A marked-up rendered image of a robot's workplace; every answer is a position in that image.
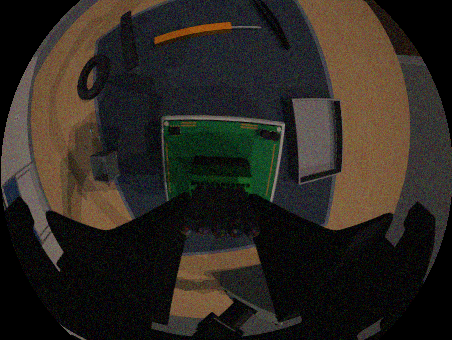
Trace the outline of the dark blue mat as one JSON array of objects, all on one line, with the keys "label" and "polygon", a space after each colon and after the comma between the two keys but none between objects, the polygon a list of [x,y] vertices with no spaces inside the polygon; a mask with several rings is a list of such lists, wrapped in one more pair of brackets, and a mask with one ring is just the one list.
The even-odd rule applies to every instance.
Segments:
[{"label": "dark blue mat", "polygon": [[[284,48],[254,1],[168,0],[141,10],[132,16],[140,65],[129,72],[121,22],[96,40],[94,54],[110,60],[108,81],[93,98],[98,133],[102,149],[116,150],[120,175],[114,183],[132,219],[166,202],[162,115],[217,114],[284,122],[273,203],[327,226],[336,175],[296,185],[286,101],[334,98],[326,57],[298,0],[261,0],[277,17],[290,49]],[[234,28],[231,33],[154,45],[162,34],[214,22],[261,29]]]}]

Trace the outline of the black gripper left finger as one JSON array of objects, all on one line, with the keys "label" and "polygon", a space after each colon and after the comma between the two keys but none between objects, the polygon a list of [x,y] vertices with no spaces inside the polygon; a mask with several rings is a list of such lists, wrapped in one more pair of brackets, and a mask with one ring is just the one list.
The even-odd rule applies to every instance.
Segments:
[{"label": "black gripper left finger", "polygon": [[179,194],[133,221],[100,230],[55,211],[45,217],[62,251],[109,276],[133,303],[168,326],[187,235],[179,231],[190,193]]}]

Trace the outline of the green circuit board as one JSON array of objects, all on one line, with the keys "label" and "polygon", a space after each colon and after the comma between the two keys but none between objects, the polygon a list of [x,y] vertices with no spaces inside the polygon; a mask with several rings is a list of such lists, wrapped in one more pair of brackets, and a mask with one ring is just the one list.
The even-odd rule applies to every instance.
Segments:
[{"label": "green circuit board", "polygon": [[[166,182],[169,199],[189,191],[194,157],[246,158],[250,162],[250,193],[270,201],[279,141],[261,137],[261,129],[281,135],[282,127],[233,121],[164,121]],[[169,127],[179,126],[179,135]]]}]

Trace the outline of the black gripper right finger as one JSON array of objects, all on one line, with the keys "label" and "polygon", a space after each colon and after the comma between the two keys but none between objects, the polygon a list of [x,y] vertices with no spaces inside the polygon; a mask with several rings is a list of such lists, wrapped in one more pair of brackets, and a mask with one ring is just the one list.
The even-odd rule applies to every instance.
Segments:
[{"label": "black gripper right finger", "polygon": [[258,194],[247,194],[261,232],[254,236],[278,322],[299,310],[327,286],[346,259],[390,230],[394,214],[330,230],[306,221]]}]

